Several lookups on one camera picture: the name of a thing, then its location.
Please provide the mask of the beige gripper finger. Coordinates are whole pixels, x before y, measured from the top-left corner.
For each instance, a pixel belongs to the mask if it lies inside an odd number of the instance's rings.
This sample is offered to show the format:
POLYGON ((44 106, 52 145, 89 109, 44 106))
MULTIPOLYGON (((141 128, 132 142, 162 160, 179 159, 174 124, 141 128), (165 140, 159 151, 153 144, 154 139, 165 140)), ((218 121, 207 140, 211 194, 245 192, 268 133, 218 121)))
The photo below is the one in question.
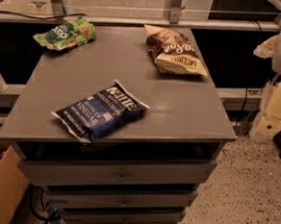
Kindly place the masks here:
POLYGON ((252 123, 252 137, 255 141, 268 142, 281 132, 281 81, 266 84, 259 112, 252 123))

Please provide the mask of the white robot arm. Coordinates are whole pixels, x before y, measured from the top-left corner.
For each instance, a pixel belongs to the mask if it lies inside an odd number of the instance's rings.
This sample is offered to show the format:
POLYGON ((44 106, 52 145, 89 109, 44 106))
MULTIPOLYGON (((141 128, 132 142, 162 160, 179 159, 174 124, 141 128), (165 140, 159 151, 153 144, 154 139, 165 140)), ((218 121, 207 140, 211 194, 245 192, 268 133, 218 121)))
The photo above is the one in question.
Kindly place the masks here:
MULTIPOLYGON (((254 55, 271 58, 272 70, 281 77, 281 32, 270 37, 254 49, 254 55)), ((258 142, 267 142, 281 132, 281 81, 266 84, 250 136, 258 142)))

